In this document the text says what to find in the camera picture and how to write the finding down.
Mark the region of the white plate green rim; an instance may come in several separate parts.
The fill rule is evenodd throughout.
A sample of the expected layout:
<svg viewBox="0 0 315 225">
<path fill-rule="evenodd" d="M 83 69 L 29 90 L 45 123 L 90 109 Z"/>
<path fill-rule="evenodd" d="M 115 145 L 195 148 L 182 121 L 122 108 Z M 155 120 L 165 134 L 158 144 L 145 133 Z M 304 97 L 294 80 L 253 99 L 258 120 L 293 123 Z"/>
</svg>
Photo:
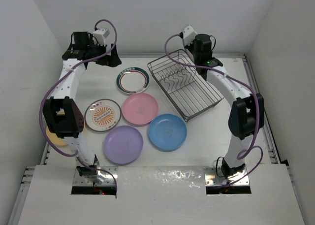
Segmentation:
<svg viewBox="0 0 315 225">
<path fill-rule="evenodd" d="M 127 95 L 144 92 L 150 83 L 148 73 L 139 67 L 129 67 L 122 70 L 117 78 L 118 89 Z"/>
</svg>

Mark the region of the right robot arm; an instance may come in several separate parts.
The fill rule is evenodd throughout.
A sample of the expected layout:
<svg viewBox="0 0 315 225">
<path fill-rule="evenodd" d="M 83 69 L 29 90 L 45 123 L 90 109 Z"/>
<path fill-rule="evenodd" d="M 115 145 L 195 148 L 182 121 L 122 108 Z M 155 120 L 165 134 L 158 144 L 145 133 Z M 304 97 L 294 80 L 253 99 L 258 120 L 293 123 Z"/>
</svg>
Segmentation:
<svg viewBox="0 0 315 225">
<path fill-rule="evenodd" d="M 213 57 L 212 36 L 185 34 L 183 46 L 193 58 L 197 72 L 224 96 L 231 110 L 228 127 L 232 134 L 228 151 L 222 159 L 222 177 L 227 179 L 245 167 L 245 157 L 255 147 L 264 126 L 264 98 L 249 85 L 228 74 L 223 63 Z"/>
</svg>

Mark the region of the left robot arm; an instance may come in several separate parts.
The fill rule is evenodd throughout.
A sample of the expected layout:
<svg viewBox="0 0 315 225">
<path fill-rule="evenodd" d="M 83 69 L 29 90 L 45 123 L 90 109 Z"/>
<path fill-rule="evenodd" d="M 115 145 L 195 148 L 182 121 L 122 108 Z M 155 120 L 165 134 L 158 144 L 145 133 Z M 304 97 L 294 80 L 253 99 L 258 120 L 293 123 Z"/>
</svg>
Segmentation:
<svg viewBox="0 0 315 225">
<path fill-rule="evenodd" d="M 48 130 L 62 139 L 70 153 L 60 151 L 78 162 L 77 171 L 81 177 L 95 180 L 101 176 L 96 155 L 90 150 L 83 136 L 84 116 L 75 102 L 77 89 L 88 64 L 116 67 L 122 62 L 116 45 L 108 49 L 106 38 L 109 30 L 95 29 L 90 32 L 74 32 L 70 45 L 62 56 L 63 69 L 56 84 L 48 91 L 40 107 L 40 122 L 47 124 Z"/>
</svg>

